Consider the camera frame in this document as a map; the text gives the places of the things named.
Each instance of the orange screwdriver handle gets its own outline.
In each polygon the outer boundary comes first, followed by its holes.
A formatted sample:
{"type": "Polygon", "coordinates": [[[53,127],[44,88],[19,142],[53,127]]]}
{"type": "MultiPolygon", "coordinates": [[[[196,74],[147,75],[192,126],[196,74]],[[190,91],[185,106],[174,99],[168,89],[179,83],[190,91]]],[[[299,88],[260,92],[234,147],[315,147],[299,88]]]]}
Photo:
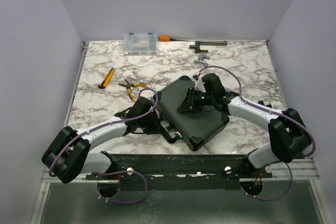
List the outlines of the orange screwdriver handle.
{"type": "Polygon", "coordinates": [[[170,38],[168,36],[160,36],[159,41],[170,41],[170,38]]]}

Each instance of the white marble surface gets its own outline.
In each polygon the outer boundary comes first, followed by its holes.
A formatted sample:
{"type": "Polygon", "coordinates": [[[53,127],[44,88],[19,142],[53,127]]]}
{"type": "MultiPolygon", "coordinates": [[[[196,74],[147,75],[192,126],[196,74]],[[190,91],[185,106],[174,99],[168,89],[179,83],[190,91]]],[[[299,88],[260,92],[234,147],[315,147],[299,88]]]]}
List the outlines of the white marble surface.
{"type": "MultiPolygon", "coordinates": [[[[148,84],[156,91],[182,75],[192,76],[202,67],[194,64],[197,55],[189,49],[192,42],[158,42],[156,56],[124,56],[121,41],[92,41],[80,76],[69,125],[74,129],[93,126],[133,105],[127,90],[118,85],[123,78],[148,84]],[[111,67],[115,74],[105,89],[97,85],[111,67]]],[[[229,41],[226,47],[208,49],[209,65],[229,68],[240,78],[243,95],[252,100],[282,102],[280,89],[264,41],[229,41]]],[[[219,69],[223,85],[238,91],[236,80],[219,69]]],[[[137,95],[140,89],[133,88],[137,95]]],[[[152,93],[146,91],[145,97],[152,93]]],[[[134,135],[112,139],[94,149],[125,154],[233,154],[248,153],[269,142],[268,133],[244,119],[230,117],[229,124],[197,152],[183,140],[169,144],[160,135],[134,135]]]]}

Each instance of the yellow pliers handle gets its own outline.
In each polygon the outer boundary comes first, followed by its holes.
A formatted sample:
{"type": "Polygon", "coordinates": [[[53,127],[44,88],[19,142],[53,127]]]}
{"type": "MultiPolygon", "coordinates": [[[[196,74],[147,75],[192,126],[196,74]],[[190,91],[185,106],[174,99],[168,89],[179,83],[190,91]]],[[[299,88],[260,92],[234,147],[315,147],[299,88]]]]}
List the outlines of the yellow pliers handle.
{"type": "Polygon", "coordinates": [[[136,84],[133,84],[134,87],[143,87],[143,88],[148,88],[148,86],[146,84],[143,84],[143,83],[136,83],[136,84]]]}
{"type": "Polygon", "coordinates": [[[133,102],[135,102],[135,98],[132,95],[132,90],[131,89],[127,89],[128,90],[128,96],[132,99],[133,102]]]}

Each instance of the gray wall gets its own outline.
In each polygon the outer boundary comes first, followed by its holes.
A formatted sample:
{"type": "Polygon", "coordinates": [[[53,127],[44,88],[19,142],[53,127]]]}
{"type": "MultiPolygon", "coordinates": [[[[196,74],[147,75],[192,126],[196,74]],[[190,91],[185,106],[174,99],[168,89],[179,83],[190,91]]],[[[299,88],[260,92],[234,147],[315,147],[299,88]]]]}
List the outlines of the gray wall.
{"type": "Polygon", "coordinates": [[[289,106],[317,140],[314,155],[336,220],[336,0],[293,0],[270,42],[289,106]]]}
{"type": "Polygon", "coordinates": [[[270,39],[292,0],[62,0],[83,40],[125,33],[270,39]]]}
{"type": "Polygon", "coordinates": [[[0,0],[0,222],[28,223],[82,43],[60,0],[0,0]]]}

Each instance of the purple cable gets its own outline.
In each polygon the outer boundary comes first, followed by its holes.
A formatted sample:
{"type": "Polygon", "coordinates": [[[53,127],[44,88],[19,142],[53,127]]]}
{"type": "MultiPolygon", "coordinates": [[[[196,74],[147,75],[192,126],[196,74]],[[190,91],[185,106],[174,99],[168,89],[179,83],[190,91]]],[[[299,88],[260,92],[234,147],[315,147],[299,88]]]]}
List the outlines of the purple cable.
{"type": "Polygon", "coordinates": [[[263,200],[263,201],[273,201],[273,200],[278,200],[278,199],[282,199],[282,198],[286,197],[290,193],[290,191],[292,190],[292,187],[293,187],[293,173],[292,173],[292,170],[290,169],[289,165],[287,163],[285,163],[285,165],[287,165],[288,171],[289,171],[289,174],[290,174],[290,185],[289,185],[287,191],[283,195],[281,195],[279,197],[276,197],[276,198],[268,199],[268,198],[262,198],[262,197],[258,197],[258,196],[255,196],[255,195],[251,195],[251,194],[247,193],[242,188],[242,186],[240,188],[243,190],[243,192],[245,193],[246,196],[248,196],[250,198],[253,198],[253,199],[263,200]]]}
{"type": "Polygon", "coordinates": [[[312,142],[312,149],[311,149],[311,151],[308,154],[305,155],[305,157],[311,156],[315,152],[315,150],[316,150],[315,138],[313,137],[313,135],[311,134],[311,132],[306,127],[304,127],[302,124],[300,124],[297,121],[295,121],[293,118],[290,118],[289,116],[286,116],[284,114],[278,113],[276,111],[272,111],[272,110],[266,109],[264,107],[258,106],[258,105],[254,104],[254,103],[251,103],[251,102],[247,101],[243,97],[243,94],[242,94],[242,85],[241,85],[241,82],[240,82],[239,78],[233,72],[231,72],[230,70],[228,70],[226,68],[223,68],[223,67],[219,67],[219,66],[208,66],[208,67],[202,68],[199,72],[201,73],[203,70],[205,70],[207,68],[219,68],[219,69],[222,69],[222,70],[228,72],[229,74],[231,74],[237,80],[237,82],[238,82],[238,85],[239,85],[239,97],[246,104],[248,104],[248,105],[250,105],[250,106],[252,106],[254,108],[260,109],[260,110],[262,110],[264,112],[271,113],[271,114],[277,115],[277,116],[281,116],[281,117],[287,119],[288,121],[294,123],[295,125],[299,126],[301,129],[303,129],[307,133],[307,135],[309,136],[309,138],[311,139],[311,142],[312,142]]]}
{"type": "MultiPolygon", "coordinates": [[[[144,116],[146,116],[146,115],[148,115],[149,113],[151,113],[152,111],[154,111],[155,108],[156,108],[156,106],[157,106],[157,104],[158,104],[158,102],[159,102],[159,97],[158,97],[156,91],[153,90],[153,89],[151,89],[151,88],[145,88],[145,89],[140,90],[140,92],[139,92],[139,97],[140,97],[141,93],[142,93],[143,91],[145,91],[145,90],[150,90],[150,91],[152,91],[152,92],[154,93],[154,95],[155,95],[155,103],[154,103],[153,107],[151,107],[150,110],[148,110],[146,113],[144,113],[144,114],[142,114],[142,115],[139,115],[139,116],[136,116],[136,117],[134,117],[134,118],[124,119],[124,120],[119,120],[119,121],[114,121],[114,122],[108,122],[108,123],[104,123],[104,124],[98,125],[98,126],[92,128],[92,129],[89,131],[89,133],[92,133],[92,132],[94,132],[94,131],[96,131],[96,130],[98,130],[98,129],[101,129],[101,128],[105,127],[105,126],[108,126],[108,125],[112,125],[112,124],[116,124],[116,123],[125,123],[125,122],[129,122],[129,121],[133,121],[133,120],[137,120],[137,119],[143,118],[144,116]]],[[[66,151],[66,150],[67,150],[67,149],[68,149],[68,148],[69,148],[69,147],[70,147],[70,146],[71,146],[71,145],[72,145],[78,138],[80,138],[80,137],[82,137],[82,136],[84,136],[84,135],[86,135],[86,134],[88,134],[88,132],[83,132],[83,133],[80,133],[79,135],[75,136],[75,137],[74,137],[69,143],[67,143],[67,144],[64,146],[64,148],[58,153],[58,155],[55,157],[53,163],[51,164],[51,166],[50,166],[50,168],[49,168],[49,176],[50,176],[50,177],[56,177],[56,175],[54,175],[52,172],[53,172],[53,170],[54,170],[54,168],[55,168],[55,165],[56,165],[57,161],[58,161],[59,158],[63,155],[63,153],[64,153],[64,152],[65,152],[65,151],[66,151]]]]}
{"type": "Polygon", "coordinates": [[[99,174],[100,176],[111,176],[111,175],[116,175],[116,174],[123,174],[123,173],[134,173],[134,174],[137,174],[138,176],[140,176],[142,179],[143,179],[143,182],[145,184],[145,192],[144,194],[142,195],[141,198],[137,199],[137,200],[133,200],[133,201],[121,201],[121,200],[117,200],[117,199],[111,199],[111,198],[104,198],[101,196],[100,194],[100,190],[99,190],[99,187],[97,188],[97,192],[99,194],[99,197],[98,199],[100,198],[103,198],[105,200],[108,200],[110,202],[115,202],[115,203],[119,203],[119,204],[135,204],[135,203],[138,203],[138,202],[141,202],[143,201],[144,199],[146,199],[147,195],[148,195],[148,186],[147,186],[147,181],[146,181],[146,178],[141,174],[141,173],[138,173],[136,171],[128,171],[128,170],[122,170],[122,171],[119,171],[119,172],[114,172],[114,173],[104,173],[104,174],[99,174]]]}

